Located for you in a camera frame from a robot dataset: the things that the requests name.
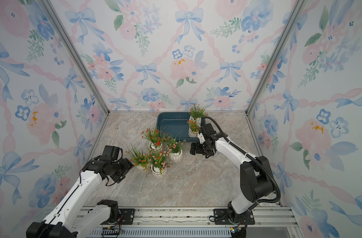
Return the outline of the potted plant orange flowers front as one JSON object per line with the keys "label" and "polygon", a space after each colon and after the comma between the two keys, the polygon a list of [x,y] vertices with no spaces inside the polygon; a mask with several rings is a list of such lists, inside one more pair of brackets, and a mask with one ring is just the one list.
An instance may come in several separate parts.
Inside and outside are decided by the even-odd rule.
{"label": "potted plant orange flowers front", "polygon": [[200,130],[200,125],[193,120],[188,121],[189,131],[188,135],[190,138],[197,138]]}

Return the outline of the potted plant orange flowers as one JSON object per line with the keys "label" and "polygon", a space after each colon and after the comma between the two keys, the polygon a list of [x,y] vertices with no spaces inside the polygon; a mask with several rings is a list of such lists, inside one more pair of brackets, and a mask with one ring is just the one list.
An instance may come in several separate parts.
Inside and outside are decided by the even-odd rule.
{"label": "potted plant orange flowers", "polygon": [[197,138],[200,130],[200,125],[193,120],[188,121],[189,131],[188,135],[190,138]]}
{"label": "potted plant orange flowers", "polygon": [[189,120],[195,122],[197,125],[200,126],[202,118],[208,116],[208,113],[205,110],[206,109],[204,107],[194,104],[189,111]]}

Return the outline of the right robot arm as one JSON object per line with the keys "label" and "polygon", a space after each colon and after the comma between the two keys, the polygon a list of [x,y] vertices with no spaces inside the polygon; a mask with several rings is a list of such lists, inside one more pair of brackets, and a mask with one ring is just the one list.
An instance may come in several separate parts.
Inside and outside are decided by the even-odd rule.
{"label": "right robot arm", "polygon": [[201,154],[207,159],[219,152],[238,167],[241,192],[227,207],[227,218],[238,224],[244,222],[259,204],[278,202],[280,189],[266,157],[250,154],[235,144],[221,128],[218,130],[210,123],[202,123],[197,134],[199,142],[192,143],[191,154]]}

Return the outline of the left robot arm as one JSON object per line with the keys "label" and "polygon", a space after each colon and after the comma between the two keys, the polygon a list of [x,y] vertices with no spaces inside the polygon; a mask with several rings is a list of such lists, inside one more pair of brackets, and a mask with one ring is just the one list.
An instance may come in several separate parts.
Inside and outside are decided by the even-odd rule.
{"label": "left robot arm", "polygon": [[104,222],[118,224],[123,215],[118,202],[104,199],[80,220],[76,217],[93,190],[103,180],[112,179],[120,183],[133,168],[127,158],[113,160],[98,156],[85,164],[79,178],[64,199],[42,222],[32,223],[27,231],[28,238],[85,238]]}

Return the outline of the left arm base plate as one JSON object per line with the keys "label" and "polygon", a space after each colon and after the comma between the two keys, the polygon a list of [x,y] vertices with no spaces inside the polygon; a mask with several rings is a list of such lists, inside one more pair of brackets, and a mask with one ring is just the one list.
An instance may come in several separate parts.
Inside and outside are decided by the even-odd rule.
{"label": "left arm base plate", "polygon": [[110,218],[104,221],[102,225],[132,225],[134,215],[135,209],[119,208],[117,211],[112,211]]}

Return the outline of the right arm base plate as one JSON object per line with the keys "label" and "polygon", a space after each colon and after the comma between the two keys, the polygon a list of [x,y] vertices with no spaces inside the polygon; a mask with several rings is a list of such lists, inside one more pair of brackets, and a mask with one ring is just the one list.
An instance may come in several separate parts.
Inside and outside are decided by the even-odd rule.
{"label": "right arm base plate", "polygon": [[214,209],[213,215],[209,216],[209,221],[215,225],[254,225],[254,215],[252,211],[246,211],[242,214],[235,213],[234,210]]}

